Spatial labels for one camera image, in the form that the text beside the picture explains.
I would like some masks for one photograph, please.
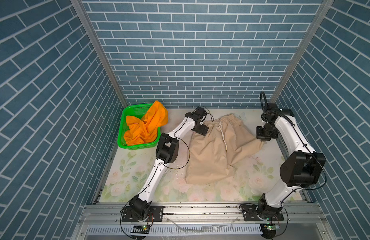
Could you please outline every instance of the green plastic basket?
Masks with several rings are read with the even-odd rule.
[[[118,139],[117,143],[120,148],[125,148],[129,150],[136,150],[136,149],[143,149],[148,147],[155,147],[157,143],[159,142],[159,137],[161,135],[161,128],[158,128],[157,132],[157,138],[154,142],[144,143],[144,144],[138,144],[133,146],[128,146],[124,139],[124,133],[129,130],[128,125],[126,125],[126,116],[134,116],[136,118],[141,119],[145,113],[149,110],[153,103],[144,103],[144,104],[138,104],[138,105],[132,105],[126,107],[122,111],[121,116],[121,123],[120,123],[120,129],[118,131]]]

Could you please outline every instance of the drawstring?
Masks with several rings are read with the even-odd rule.
[[[226,151],[227,151],[228,146],[227,146],[226,141],[225,141],[224,133],[222,132],[222,122],[221,121],[218,123],[218,128],[221,130],[222,140],[224,140],[225,148],[226,148]]]

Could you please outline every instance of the white robotic arm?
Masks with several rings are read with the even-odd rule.
[[[258,201],[259,217],[268,219],[280,212],[283,202],[293,192],[317,183],[326,159],[308,144],[290,109],[280,109],[275,103],[268,104],[263,92],[260,100],[264,111],[261,115],[263,126],[257,126],[256,137],[261,141],[277,139],[285,158],[280,167],[281,179]]]
[[[192,130],[195,126],[195,121],[189,117],[185,117],[184,120],[168,135],[172,138],[182,138],[187,132]],[[154,192],[156,191],[157,185],[159,184],[165,166],[169,167],[170,163],[165,163],[163,159],[157,158],[154,162],[153,169],[150,172],[145,185],[141,188],[139,199],[151,202],[153,200]]]
[[[179,139],[188,131],[193,130],[199,134],[206,135],[208,127],[203,125],[206,118],[206,111],[202,107],[192,113],[185,114],[183,121],[168,134],[162,133],[156,149],[156,160],[140,193],[135,195],[129,205],[134,215],[143,220],[147,218],[154,192],[164,174],[164,169],[173,163],[178,155]]]

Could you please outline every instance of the mounting plate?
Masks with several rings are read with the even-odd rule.
[[[148,216],[151,216],[152,214],[153,222],[162,222],[163,206],[150,206]],[[134,216],[133,210],[130,206],[125,207],[124,214],[122,215],[122,222],[139,222],[138,220],[139,219]]]
[[[263,141],[270,141],[272,138],[277,139],[279,137],[277,131],[273,132],[271,136],[265,136],[264,127],[257,126],[256,127],[256,138]]]
[[[246,222],[254,222],[254,221],[264,221],[261,219],[256,211],[257,206],[255,205],[243,205],[243,213],[242,215],[244,216],[244,221]],[[272,221],[283,221],[284,216],[282,214],[277,214],[275,217],[273,217]]]

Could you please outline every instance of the floral tablecloth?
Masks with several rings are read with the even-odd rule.
[[[252,131],[260,122],[261,112],[257,110],[240,110],[225,113],[213,110],[215,119],[227,113],[235,113]],[[169,132],[182,120],[182,114],[175,114],[169,119],[162,131]],[[190,141],[191,132],[184,140]],[[183,166],[188,159],[188,149],[180,143],[177,160],[171,165],[173,168]],[[155,160],[155,147],[129,151],[119,148],[106,184],[101,194],[100,202],[127,202],[141,190],[149,175]],[[154,202],[223,202],[223,201],[257,201],[261,194],[269,191],[280,179],[279,168],[284,158],[275,141],[266,142],[263,148],[253,156],[240,161],[234,168],[234,176],[204,185],[187,184],[185,175],[187,168],[179,170],[167,169],[154,194]],[[301,200],[299,193],[293,195],[291,200]]]

